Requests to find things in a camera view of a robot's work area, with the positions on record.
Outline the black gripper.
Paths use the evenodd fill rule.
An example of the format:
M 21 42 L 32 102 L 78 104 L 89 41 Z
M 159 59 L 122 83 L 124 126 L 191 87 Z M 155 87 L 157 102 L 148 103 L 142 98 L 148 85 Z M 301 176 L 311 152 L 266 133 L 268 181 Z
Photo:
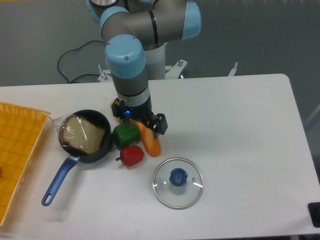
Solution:
M 119 100 L 118 104 L 114 105 L 111 110 L 113 116 L 122 123 L 129 120 L 138 121 L 143 124 L 149 122 L 149 129 L 152 131 L 154 139 L 158 139 L 160 135 L 164 135 L 168 129 L 166 116 L 163 113 L 153 114 L 151 97 L 138 106 L 127 106 L 124 100 Z

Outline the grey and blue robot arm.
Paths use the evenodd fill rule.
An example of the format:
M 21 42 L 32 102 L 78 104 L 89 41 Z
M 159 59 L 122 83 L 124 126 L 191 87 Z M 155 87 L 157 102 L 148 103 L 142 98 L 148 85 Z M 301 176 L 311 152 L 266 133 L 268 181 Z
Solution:
M 155 138 L 163 135 L 168 124 L 164 114 L 152 111 L 146 51 L 196 37 L 202 28 L 200 8 L 190 0 L 88 0 L 86 5 L 99 23 L 117 92 L 114 117 L 142 123 Z

